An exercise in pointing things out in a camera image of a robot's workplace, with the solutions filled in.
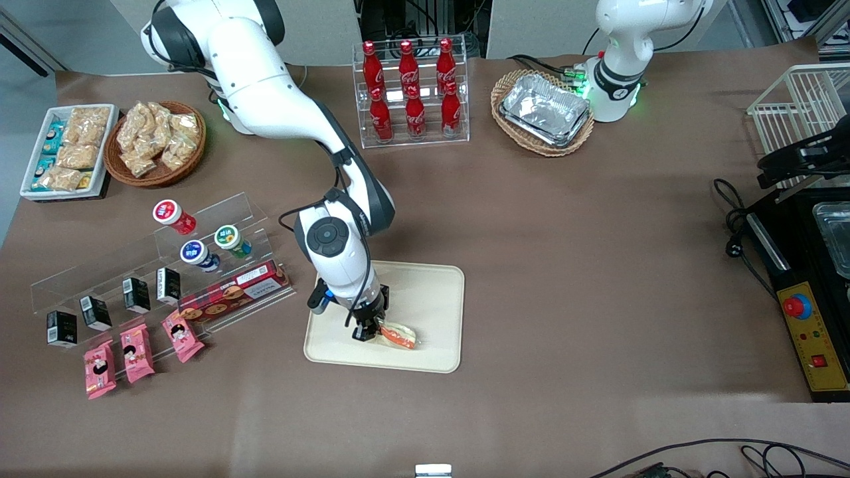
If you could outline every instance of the white robotic arm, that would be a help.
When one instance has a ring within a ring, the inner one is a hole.
[[[329,291],[326,297],[356,318],[353,336],[373,338],[385,307],[366,238],[390,226],[395,205],[336,118],[290,77],[275,50],[284,33],[275,1],[195,0],[158,9],[160,4],[142,30],[142,44],[155,60],[204,75],[239,132],[314,139],[350,179],[344,191],[333,188],[324,201],[300,211],[294,230]]]
[[[594,119],[613,122],[625,116],[655,50],[651,32],[694,23],[712,4],[713,0],[599,0],[596,21],[609,42],[601,59],[585,64]]]

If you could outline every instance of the bottle cap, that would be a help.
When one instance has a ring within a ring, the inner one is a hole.
[[[163,225],[172,225],[180,219],[183,209],[171,199],[163,199],[154,206],[154,219]]]
[[[215,243],[225,251],[235,249],[240,239],[239,230],[232,225],[223,225],[215,231]]]
[[[207,259],[207,246],[203,242],[192,239],[180,249],[180,258],[191,265],[198,265]]]

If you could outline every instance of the red cookie box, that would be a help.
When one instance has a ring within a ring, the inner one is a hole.
[[[210,287],[180,299],[180,316],[187,321],[206,322],[226,316],[245,304],[274,291],[290,287],[289,278],[274,260],[247,272],[230,276]]]

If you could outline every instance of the round wicker basket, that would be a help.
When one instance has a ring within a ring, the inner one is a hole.
[[[113,178],[118,179],[125,185],[131,185],[141,188],[157,188],[157,187],[165,187],[173,185],[179,182],[181,179],[188,176],[192,170],[201,162],[201,158],[204,155],[204,145],[207,142],[207,124],[204,122],[204,117],[201,116],[201,113],[195,108],[184,105],[183,103],[179,103],[177,101],[160,101],[160,105],[167,108],[172,114],[175,115],[185,115],[189,113],[193,113],[198,120],[198,129],[200,131],[200,138],[198,139],[198,148],[192,153],[192,156],[189,156],[189,159],[186,160],[186,164],[178,168],[176,171],[172,171],[166,165],[162,164],[161,161],[157,161],[162,153],[154,156],[154,162],[156,163],[156,168],[151,169],[147,174],[142,176],[141,178],[136,178],[130,173],[130,170],[124,164],[124,161],[121,159],[121,147],[118,145],[117,135],[118,131],[121,130],[121,126],[124,124],[124,117],[118,120],[115,127],[109,133],[109,138],[106,140],[106,151],[104,151],[104,162],[106,165],[106,170],[112,175]]]
[[[593,114],[587,118],[587,121],[581,127],[578,134],[575,135],[572,142],[569,143],[566,148],[556,148],[546,144],[546,142],[542,139],[537,138],[512,122],[509,122],[499,112],[499,104],[505,99],[507,94],[510,93],[511,88],[513,88],[513,85],[517,82],[517,80],[520,77],[531,73],[543,75],[543,77],[552,82],[555,86],[567,88],[566,83],[548,73],[533,70],[512,71],[496,82],[495,87],[493,87],[493,91],[490,92],[490,112],[493,114],[493,119],[496,120],[499,127],[504,130],[511,139],[516,141],[518,145],[524,147],[526,150],[533,151],[546,157],[567,156],[571,152],[579,149],[579,146],[581,146],[581,144],[587,140],[587,137],[590,136],[591,131],[593,131]]]

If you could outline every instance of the clear acrylic bottle rack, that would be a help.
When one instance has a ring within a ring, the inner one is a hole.
[[[268,260],[274,260],[266,228],[269,219],[265,213],[242,192],[212,206],[193,213],[197,226],[191,234],[181,236],[171,227],[163,227],[136,242],[101,254],[96,259],[70,268],[59,274],[32,284],[32,310],[36,324],[46,331],[47,314],[52,310],[61,310],[76,316],[77,344],[65,349],[72,355],[82,355],[92,347],[112,339],[116,357],[122,354],[117,349],[120,334],[130,327],[144,323],[150,335],[150,347],[154,352],[154,361],[174,353],[171,339],[162,328],[162,321],[175,310],[175,307],[156,300],[156,270],[167,267],[180,274],[181,295],[187,296],[199,292],[216,282],[234,276]],[[234,225],[251,243],[252,251],[244,259],[221,250],[213,240],[213,235],[222,225]],[[188,265],[180,259],[180,248],[186,241],[197,239],[204,242],[210,251],[216,253],[221,265],[214,272],[204,272],[199,267]],[[150,312],[139,315],[124,309],[122,282],[127,277],[136,277],[148,285]],[[283,287],[265,295],[240,309],[206,322],[190,322],[199,339],[232,325],[257,310],[272,305],[292,295],[292,287]],[[104,332],[86,327],[80,310],[80,299],[87,295],[106,302],[112,327]],[[49,349],[58,349],[45,345]],[[121,376],[123,361],[116,371]]]
[[[386,144],[377,142],[372,127],[369,107],[371,98],[366,81],[363,78],[363,44],[354,45],[354,97],[357,101],[357,118],[360,121],[360,144],[364,148],[381,146],[421,145],[469,141],[469,70],[467,63],[467,44],[463,35],[451,35],[454,45],[452,56],[455,58],[457,98],[461,101],[461,128],[454,138],[446,138],[442,133],[442,97],[437,95],[437,59],[439,58],[439,40],[446,37],[412,38],[413,54],[419,64],[419,93],[425,105],[425,137],[414,141],[407,134],[407,115],[405,99],[401,92],[399,78],[399,60],[401,58],[401,40],[387,40],[375,43],[375,55],[383,66],[383,78],[387,87],[386,98],[389,118],[393,124],[393,140]]]

